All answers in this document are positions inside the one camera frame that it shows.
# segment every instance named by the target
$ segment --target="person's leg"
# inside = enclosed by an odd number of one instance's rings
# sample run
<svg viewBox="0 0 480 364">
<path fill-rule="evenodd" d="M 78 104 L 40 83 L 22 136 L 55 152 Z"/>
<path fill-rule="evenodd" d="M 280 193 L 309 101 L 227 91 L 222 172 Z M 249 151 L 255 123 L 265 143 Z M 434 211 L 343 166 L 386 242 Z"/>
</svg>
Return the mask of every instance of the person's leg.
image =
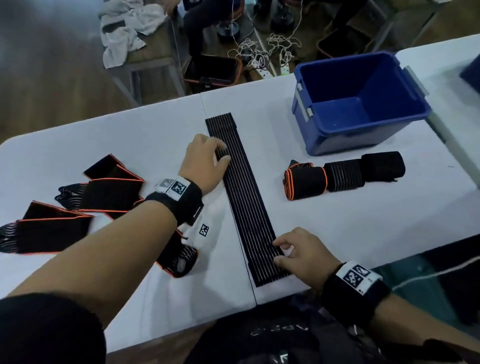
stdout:
<svg viewBox="0 0 480 364">
<path fill-rule="evenodd" d="M 185 14 L 183 26 L 188 37 L 189 53 L 192 57 L 199 55 L 203 50 L 203 29 L 218 21 L 228 19 L 231 12 L 231 0 L 203 0 Z"/>
<path fill-rule="evenodd" d="M 348 21 L 365 6 L 368 0 L 344 0 L 332 21 L 332 28 L 338 29 L 346 26 Z"/>
</svg>

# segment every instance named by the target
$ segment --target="crumpled cloth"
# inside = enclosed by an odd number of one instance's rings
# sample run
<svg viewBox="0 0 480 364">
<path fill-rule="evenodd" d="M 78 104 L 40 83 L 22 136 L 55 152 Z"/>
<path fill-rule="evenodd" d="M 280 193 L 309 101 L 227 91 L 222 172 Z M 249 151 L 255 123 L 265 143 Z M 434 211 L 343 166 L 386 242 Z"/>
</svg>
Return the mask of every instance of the crumpled cloth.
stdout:
<svg viewBox="0 0 480 364">
<path fill-rule="evenodd" d="M 143 0 L 109 0 L 104 3 L 98 16 L 102 44 L 106 47 L 103 53 L 105 68 L 124 64 L 128 52 L 146 45 L 137 32 L 152 34 L 167 19 L 162 6 L 143 5 Z M 120 22 L 124 22 L 125 26 L 120 26 L 111 33 L 104 31 L 106 26 Z"/>
</svg>

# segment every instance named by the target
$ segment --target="black sleeve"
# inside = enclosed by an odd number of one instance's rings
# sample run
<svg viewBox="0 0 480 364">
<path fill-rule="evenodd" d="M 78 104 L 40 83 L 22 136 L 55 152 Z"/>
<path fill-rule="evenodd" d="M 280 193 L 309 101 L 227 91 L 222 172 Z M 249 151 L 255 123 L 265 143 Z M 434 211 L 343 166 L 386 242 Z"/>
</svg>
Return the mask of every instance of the black sleeve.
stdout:
<svg viewBox="0 0 480 364">
<path fill-rule="evenodd" d="M 0 364 L 105 363 L 96 315 L 74 301 L 32 293 L 0 300 Z"/>
</svg>

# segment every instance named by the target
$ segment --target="blue plastic bin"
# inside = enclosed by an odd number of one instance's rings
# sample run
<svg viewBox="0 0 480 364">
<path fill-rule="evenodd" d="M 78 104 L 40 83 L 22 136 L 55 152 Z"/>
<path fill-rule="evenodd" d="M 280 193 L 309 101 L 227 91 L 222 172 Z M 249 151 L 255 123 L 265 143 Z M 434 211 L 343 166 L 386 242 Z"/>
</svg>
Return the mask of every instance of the blue plastic bin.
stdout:
<svg viewBox="0 0 480 364">
<path fill-rule="evenodd" d="M 480 94 L 480 54 L 473 62 L 460 73 L 465 81 Z"/>
<path fill-rule="evenodd" d="M 292 112 L 311 156 L 379 144 L 431 111 L 390 53 L 303 63 Z"/>
</svg>

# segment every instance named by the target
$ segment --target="forearm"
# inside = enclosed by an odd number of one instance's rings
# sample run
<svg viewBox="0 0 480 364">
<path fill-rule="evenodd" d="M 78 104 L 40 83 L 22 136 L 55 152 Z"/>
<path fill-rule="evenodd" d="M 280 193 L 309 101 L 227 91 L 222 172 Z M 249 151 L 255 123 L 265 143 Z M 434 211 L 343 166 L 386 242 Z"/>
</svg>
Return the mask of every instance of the forearm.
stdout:
<svg viewBox="0 0 480 364">
<path fill-rule="evenodd" d="M 375 310 L 369 333 L 383 342 L 422 345 L 425 340 L 437 339 L 480 352 L 478 340 L 394 294 L 383 300 Z"/>
<path fill-rule="evenodd" d="M 163 204 L 146 201 L 49 260 L 9 296 L 61 294 L 95 313 L 106 327 L 148 273 L 176 225 Z"/>
</svg>

